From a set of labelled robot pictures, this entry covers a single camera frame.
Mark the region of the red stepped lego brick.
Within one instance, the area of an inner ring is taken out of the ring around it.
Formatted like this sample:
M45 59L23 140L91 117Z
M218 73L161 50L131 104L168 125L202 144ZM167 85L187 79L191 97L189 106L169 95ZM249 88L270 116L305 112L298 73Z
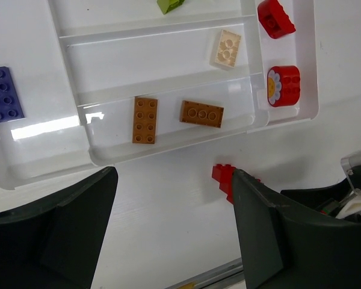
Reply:
M236 169L237 168L231 164L216 164L212 168L212 178L219 183L219 189L226 194L226 200L232 205L235 203L234 191L238 195L239 199L240 196L243 196L244 193L248 193L251 189L251 187L244 182L242 177L246 177L246 180L248 181L257 181L258 183L263 184L261 179L258 177L249 175L246 171L240 169L239 171L241 172L241 176L238 180L236 180L237 186L233 188L232 179Z

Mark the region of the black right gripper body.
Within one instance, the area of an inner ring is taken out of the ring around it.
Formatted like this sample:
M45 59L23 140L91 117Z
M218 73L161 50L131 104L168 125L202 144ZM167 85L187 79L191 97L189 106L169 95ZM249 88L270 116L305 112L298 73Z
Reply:
M328 187L282 190L280 193L323 215L361 223L361 194L354 193L347 179Z

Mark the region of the red square lego brick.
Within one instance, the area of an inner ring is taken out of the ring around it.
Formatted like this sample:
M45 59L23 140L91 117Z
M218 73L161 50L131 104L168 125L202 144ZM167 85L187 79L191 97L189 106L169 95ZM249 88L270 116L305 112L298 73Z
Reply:
M272 39L280 39L296 32L295 25L278 0L264 0L258 7L258 19Z

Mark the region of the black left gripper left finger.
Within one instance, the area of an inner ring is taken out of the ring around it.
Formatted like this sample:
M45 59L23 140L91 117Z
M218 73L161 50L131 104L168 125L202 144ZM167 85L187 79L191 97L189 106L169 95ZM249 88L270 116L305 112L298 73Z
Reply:
M0 288L90 288L117 183L110 166L0 212Z

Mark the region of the orange lego plate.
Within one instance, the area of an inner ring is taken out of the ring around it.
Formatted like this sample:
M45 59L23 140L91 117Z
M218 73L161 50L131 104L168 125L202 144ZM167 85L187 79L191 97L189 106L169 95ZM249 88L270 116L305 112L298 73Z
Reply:
M180 122L221 128L224 108L193 101L182 101Z
M132 142L135 144L155 144L158 100L135 97Z

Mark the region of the cream lego plate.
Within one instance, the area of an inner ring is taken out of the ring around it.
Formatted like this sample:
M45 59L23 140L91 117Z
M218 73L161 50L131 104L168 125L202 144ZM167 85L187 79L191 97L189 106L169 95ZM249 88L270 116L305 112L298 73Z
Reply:
M241 35L222 29L212 48L210 65L223 70L234 69L241 40Z

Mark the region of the red flower lego brick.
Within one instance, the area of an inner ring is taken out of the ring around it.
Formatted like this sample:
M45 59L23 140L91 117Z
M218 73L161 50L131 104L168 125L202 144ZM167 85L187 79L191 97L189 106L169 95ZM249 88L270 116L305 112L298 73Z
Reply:
M300 71L296 66L273 66L267 73L267 100L272 107L288 107L300 98Z

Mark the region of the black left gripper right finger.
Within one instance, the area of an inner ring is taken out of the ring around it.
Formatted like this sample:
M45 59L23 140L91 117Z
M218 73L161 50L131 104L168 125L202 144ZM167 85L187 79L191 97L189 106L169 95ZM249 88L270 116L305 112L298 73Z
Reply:
M323 215L257 181L234 211L247 288L361 288L361 223Z

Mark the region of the purple lego plate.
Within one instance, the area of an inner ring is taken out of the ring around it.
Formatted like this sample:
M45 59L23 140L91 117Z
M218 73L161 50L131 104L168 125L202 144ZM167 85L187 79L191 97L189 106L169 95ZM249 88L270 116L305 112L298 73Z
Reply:
M23 119L24 113L8 67L0 67L0 123Z

